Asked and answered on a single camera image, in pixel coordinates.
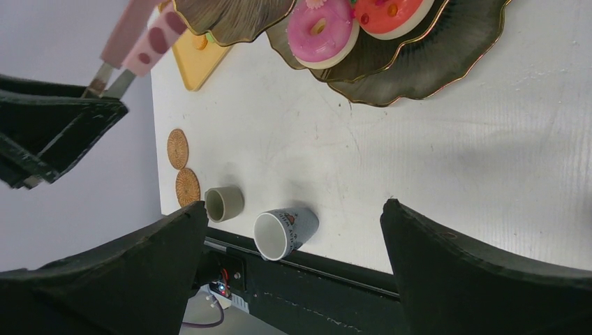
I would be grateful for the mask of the pink frosted donut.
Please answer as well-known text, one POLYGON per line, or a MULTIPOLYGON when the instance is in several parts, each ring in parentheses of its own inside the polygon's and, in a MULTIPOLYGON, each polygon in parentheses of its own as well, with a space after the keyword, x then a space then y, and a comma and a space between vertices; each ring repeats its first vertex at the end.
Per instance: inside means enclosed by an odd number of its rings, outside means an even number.
POLYGON ((303 66, 331 68, 352 51, 360 33, 349 1, 298 1, 286 35, 292 55, 303 66))

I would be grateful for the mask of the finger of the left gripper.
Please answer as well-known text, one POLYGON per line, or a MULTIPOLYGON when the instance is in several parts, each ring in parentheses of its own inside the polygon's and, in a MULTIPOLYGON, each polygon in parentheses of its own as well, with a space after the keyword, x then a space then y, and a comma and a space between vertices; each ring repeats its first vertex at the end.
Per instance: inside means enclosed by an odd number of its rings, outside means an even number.
POLYGON ((1 76, 1 180, 11 188, 54 183, 64 173, 49 158, 67 127, 93 109, 84 88, 1 76))
POLYGON ((1 181, 54 183, 126 114, 117 99, 1 92, 1 181))

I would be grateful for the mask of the pink handled metal tongs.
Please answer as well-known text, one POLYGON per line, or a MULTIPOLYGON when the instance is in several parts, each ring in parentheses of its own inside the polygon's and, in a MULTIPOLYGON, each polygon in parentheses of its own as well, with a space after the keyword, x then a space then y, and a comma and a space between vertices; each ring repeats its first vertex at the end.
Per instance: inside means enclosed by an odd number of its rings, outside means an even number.
POLYGON ((186 30, 173 1, 130 0, 103 48, 103 64, 82 96, 120 99, 186 30))

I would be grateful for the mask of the red strawberry donut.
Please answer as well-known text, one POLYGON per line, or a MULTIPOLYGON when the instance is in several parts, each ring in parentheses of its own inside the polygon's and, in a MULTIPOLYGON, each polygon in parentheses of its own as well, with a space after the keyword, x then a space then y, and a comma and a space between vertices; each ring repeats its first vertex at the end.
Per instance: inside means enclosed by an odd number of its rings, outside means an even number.
POLYGON ((359 0, 353 12, 361 28, 379 40, 392 40, 414 29, 434 0, 359 0))

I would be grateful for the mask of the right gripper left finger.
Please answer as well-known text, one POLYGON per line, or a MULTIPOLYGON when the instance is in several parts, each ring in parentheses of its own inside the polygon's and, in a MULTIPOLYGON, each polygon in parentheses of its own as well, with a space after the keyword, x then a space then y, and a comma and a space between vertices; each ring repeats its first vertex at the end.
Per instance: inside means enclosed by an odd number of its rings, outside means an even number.
POLYGON ((208 217, 194 202, 38 269, 1 273, 2 334, 178 334, 208 217))

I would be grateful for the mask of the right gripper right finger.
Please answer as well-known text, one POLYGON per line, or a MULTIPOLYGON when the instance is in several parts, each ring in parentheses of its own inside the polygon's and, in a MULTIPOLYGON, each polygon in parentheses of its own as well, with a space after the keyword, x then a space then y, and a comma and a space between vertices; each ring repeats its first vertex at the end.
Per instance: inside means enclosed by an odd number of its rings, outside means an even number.
POLYGON ((591 272, 497 248, 396 199, 380 217, 412 334, 590 334, 591 272))

